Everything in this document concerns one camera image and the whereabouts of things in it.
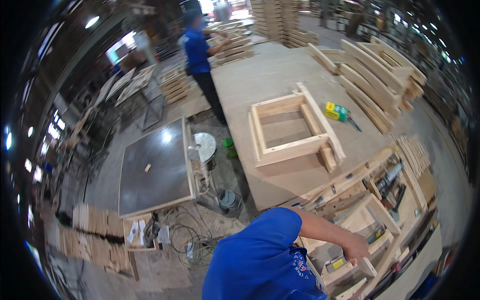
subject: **ceiling light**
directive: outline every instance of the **ceiling light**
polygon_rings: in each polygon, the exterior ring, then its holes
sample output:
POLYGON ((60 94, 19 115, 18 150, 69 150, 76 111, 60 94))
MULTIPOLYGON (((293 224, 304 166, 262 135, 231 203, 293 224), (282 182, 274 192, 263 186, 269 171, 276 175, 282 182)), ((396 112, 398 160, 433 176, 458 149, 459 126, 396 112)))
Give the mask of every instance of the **ceiling light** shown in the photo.
POLYGON ((92 26, 93 24, 95 24, 96 21, 98 21, 98 19, 100 19, 99 16, 96 16, 95 18, 93 18, 92 20, 88 21, 87 25, 85 26, 85 29, 89 28, 90 26, 92 26))
POLYGON ((7 135, 6 145, 7 145, 7 150, 10 149, 10 146, 12 145, 12 133, 11 132, 9 132, 8 135, 7 135))

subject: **wooden slat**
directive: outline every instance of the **wooden slat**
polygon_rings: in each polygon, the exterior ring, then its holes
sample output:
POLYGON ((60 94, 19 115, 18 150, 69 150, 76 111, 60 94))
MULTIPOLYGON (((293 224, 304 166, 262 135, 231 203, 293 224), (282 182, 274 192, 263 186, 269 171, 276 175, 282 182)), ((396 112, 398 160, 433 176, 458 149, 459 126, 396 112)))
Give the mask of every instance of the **wooden slat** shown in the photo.
POLYGON ((361 101, 363 101, 374 113, 375 115, 387 126, 389 130, 392 130, 395 125, 393 124, 392 120, 388 118, 384 111, 378 107, 378 105, 370 99, 363 91, 361 91, 356 85, 354 85, 350 80, 345 78, 343 75, 338 77, 338 81, 342 86, 355 96, 357 96, 361 101))
POLYGON ((328 134, 330 138, 330 143, 332 144, 332 148, 335 154, 335 160, 338 165, 341 165, 345 160, 346 156, 345 156, 345 153, 343 152, 342 145, 340 144, 340 141, 338 140, 334 130, 332 129, 330 124, 328 124, 327 119, 325 118, 323 113, 320 111, 320 108, 318 107, 317 103, 313 99, 312 95, 310 95, 310 92, 307 90, 307 88, 301 83, 297 83, 297 87, 299 91, 301 91, 305 95, 307 106, 309 107, 312 114, 317 118, 317 121, 323 127, 323 131, 325 131, 328 134))
POLYGON ((364 63, 372 72, 375 73, 377 77, 381 78, 382 81, 391 87, 398 95, 403 94, 406 87, 392 72, 384 67, 384 65, 368 55, 365 51, 359 49, 344 39, 341 40, 341 45, 348 54, 351 54, 353 57, 364 63))

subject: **concrete floor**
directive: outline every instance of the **concrete floor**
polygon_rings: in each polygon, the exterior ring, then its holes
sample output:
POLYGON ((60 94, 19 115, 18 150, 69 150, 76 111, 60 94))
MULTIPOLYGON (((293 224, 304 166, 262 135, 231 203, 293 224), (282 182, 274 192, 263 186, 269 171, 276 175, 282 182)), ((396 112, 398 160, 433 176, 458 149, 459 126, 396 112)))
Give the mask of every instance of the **concrete floor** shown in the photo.
MULTIPOLYGON (((344 34, 321 28, 317 24, 318 19, 300 16, 300 27, 318 33, 321 36, 321 46, 340 48, 340 40, 345 38, 344 34)), ((164 121, 144 133, 141 133, 134 123, 118 131, 101 170, 87 185, 85 202, 101 209, 116 211, 124 147, 181 115, 190 116, 208 109, 208 103, 205 104, 203 98, 201 101, 203 101, 201 105, 192 102, 188 106, 178 103, 173 108, 169 107, 163 113, 164 121)), ((450 245, 459 241, 465 230, 471 208, 472 189, 467 184, 460 156, 448 130, 429 104, 423 99, 414 103, 414 111, 410 118, 411 129, 408 133, 417 133, 430 154, 432 163, 430 169, 438 188, 438 216, 442 225, 443 245, 450 245)), ((243 229, 259 213, 254 208, 240 162, 227 156, 221 145, 223 139, 229 137, 228 128, 221 126, 209 110, 196 114, 189 121, 194 133, 209 132, 216 138, 217 167, 213 171, 213 176, 218 188, 233 190, 245 201, 241 212, 233 216, 223 216, 198 206, 199 212, 212 231, 212 236, 220 239, 243 229)), ((194 216, 198 216, 192 203, 182 206, 194 216)), ((54 257, 57 257, 54 263, 63 269, 71 287, 82 290, 83 299, 201 299, 206 268, 188 269, 179 262, 177 253, 171 247, 165 247, 159 252, 135 254, 139 282, 107 274, 101 267, 79 259, 65 258, 61 254, 55 254, 54 257)))

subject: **wooden board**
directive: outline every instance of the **wooden board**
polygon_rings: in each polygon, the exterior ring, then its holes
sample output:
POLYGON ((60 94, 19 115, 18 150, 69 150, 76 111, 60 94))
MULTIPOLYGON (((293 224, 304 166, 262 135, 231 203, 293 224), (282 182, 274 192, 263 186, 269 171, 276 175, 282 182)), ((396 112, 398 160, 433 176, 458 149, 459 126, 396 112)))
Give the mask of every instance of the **wooden board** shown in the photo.
POLYGON ((212 76, 257 209, 280 205, 344 173, 347 175, 390 144, 391 137, 378 132, 334 77, 308 54, 307 49, 288 49, 266 42, 255 45, 254 50, 257 54, 253 57, 215 68, 212 76), (351 111, 355 122, 362 128, 363 132, 359 133, 351 125, 326 120, 337 134, 346 156, 343 164, 333 173, 326 170, 321 157, 315 154, 255 167, 248 121, 250 107, 290 95, 296 82, 303 82, 320 110, 324 109, 329 99, 334 99, 336 104, 351 111))

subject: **paper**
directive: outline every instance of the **paper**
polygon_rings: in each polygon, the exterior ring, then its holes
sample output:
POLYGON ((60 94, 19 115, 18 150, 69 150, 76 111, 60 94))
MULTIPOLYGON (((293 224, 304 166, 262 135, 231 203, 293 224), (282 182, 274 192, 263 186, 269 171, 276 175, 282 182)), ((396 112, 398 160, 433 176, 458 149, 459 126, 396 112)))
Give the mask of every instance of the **paper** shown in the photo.
POLYGON ((135 222, 133 222, 132 229, 130 229, 130 234, 127 237, 127 241, 130 244, 133 242, 133 239, 137 235, 137 231, 138 231, 138 222, 135 221, 135 222))
POLYGON ((168 232, 168 225, 163 225, 158 231, 156 238, 159 244, 170 244, 170 234, 168 232))
POLYGON ((144 229, 145 229, 145 220, 140 220, 138 222, 140 226, 140 246, 144 245, 144 229))

